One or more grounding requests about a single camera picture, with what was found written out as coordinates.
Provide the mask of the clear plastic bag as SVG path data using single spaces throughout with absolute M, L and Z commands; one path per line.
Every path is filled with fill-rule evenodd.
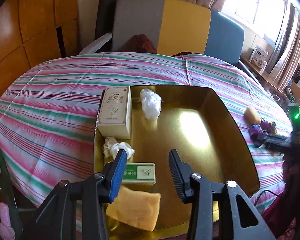
M 142 111 L 148 121 L 155 121 L 161 112 L 161 97 L 150 89 L 140 91 Z

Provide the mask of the yellow knitted sock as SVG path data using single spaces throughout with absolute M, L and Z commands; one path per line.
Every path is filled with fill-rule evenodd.
M 276 134 L 277 133 L 277 128 L 276 128 L 276 123 L 273 121 L 269 122 L 269 129 L 268 129 L 269 134 Z

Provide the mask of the green and white small box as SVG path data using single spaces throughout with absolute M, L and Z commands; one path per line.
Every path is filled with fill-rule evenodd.
M 123 174 L 123 184 L 154 185 L 157 182 L 155 163 L 127 163 Z

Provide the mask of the crumpled white tissue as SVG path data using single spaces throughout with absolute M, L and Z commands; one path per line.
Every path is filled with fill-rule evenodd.
M 135 153 L 135 150 L 126 142 L 117 142 L 114 137 L 107 137 L 105 139 L 103 153 L 106 158 L 112 157 L 115 159 L 119 150 L 124 150 L 126 152 L 127 160 L 130 159 Z

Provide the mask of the purple foil wrapper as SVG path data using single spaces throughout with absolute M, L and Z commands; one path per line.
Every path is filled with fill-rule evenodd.
M 271 132 L 271 124 L 264 119 L 261 119 L 260 124 L 253 124 L 249 127 L 250 139 L 256 148 L 263 144 L 263 140 L 268 132 Z

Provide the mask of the thick yellow sponge block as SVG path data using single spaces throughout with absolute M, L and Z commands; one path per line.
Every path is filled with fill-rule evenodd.
M 244 119 L 249 126 L 261 124 L 261 117 L 252 106 L 248 106 L 246 108 L 244 112 Z

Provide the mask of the cream medicine box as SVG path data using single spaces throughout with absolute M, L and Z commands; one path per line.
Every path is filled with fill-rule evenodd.
M 132 96 L 129 86 L 108 87 L 103 91 L 97 117 L 102 137 L 130 139 Z

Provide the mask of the flat yellow sponge cloth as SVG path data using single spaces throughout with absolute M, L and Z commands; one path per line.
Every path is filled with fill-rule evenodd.
M 153 231 L 160 211 L 161 194 L 134 191 L 121 186 L 115 200 L 108 205 L 106 215 L 123 224 Z

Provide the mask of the wooden side desk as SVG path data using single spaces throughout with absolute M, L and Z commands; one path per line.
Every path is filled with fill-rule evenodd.
M 279 94 L 280 96 L 284 96 L 284 92 L 277 89 L 271 82 L 268 81 L 268 74 L 264 72 L 261 68 L 258 68 L 258 66 L 254 65 L 253 63 L 249 62 L 248 59 L 241 56 L 240 61 L 248 67 L 250 70 L 253 71 L 253 73 L 256 75 L 258 81 L 260 81 L 261 85 L 264 87 L 265 90 L 271 90 L 275 93 Z

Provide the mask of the gold metal tray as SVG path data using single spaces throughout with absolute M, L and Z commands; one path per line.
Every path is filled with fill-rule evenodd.
M 131 87 L 132 124 L 127 142 L 135 150 L 130 161 L 154 163 L 155 183 L 130 183 L 134 191 L 161 195 L 153 231 L 107 218 L 110 239 L 184 239 L 191 205 L 177 196 L 168 164 L 170 150 L 212 184 L 214 239 L 259 239 L 265 229 L 250 197 L 260 189 L 257 170 L 234 118 L 211 88 L 151 85 L 161 99 L 155 121 L 142 111 L 141 86 Z

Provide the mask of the white carton on desk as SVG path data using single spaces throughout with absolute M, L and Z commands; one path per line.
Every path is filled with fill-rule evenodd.
M 257 66 L 258 68 L 261 68 L 267 56 L 268 52 L 266 50 L 264 50 L 260 46 L 256 46 L 250 56 L 249 62 Z

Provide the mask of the striped bed sheet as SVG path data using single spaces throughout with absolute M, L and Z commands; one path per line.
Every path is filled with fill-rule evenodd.
M 284 110 L 256 81 L 213 57 L 96 53 L 39 64 L 0 98 L 0 148 L 17 189 L 39 206 L 58 181 L 87 178 L 102 91 L 110 86 L 189 85 L 212 88 L 249 140 L 249 106 L 288 135 Z

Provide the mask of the dark red cloth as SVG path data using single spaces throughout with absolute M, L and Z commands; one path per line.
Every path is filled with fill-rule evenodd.
M 144 34 L 134 35 L 120 49 L 123 52 L 157 54 L 153 42 Z

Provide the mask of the grey yellow blue headboard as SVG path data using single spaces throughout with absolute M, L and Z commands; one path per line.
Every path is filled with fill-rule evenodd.
M 158 54 L 200 53 L 230 64 L 239 62 L 244 30 L 219 12 L 179 0 L 118 0 L 112 51 L 134 35 L 146 35 Z

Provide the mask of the pink striped curtain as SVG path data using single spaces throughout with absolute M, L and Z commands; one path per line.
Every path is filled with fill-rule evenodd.
M 272 48 L 265 71 L 283 90 L 300 60 L 300 11 L 297 0 L 181 0 L 222 12 L 260 35 Z

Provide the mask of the wooden wardrobe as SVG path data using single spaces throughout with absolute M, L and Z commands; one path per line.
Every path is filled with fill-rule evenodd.
M 0 97 L 21 74 L 76 55 L 78 0 L 5 0 L 0 7 Z

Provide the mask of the black rolled mat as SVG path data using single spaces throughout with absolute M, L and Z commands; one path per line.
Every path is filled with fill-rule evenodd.
M 116 3 L 117 0 L 99 0 L 95 26 L 96 52 L 111 50 Z

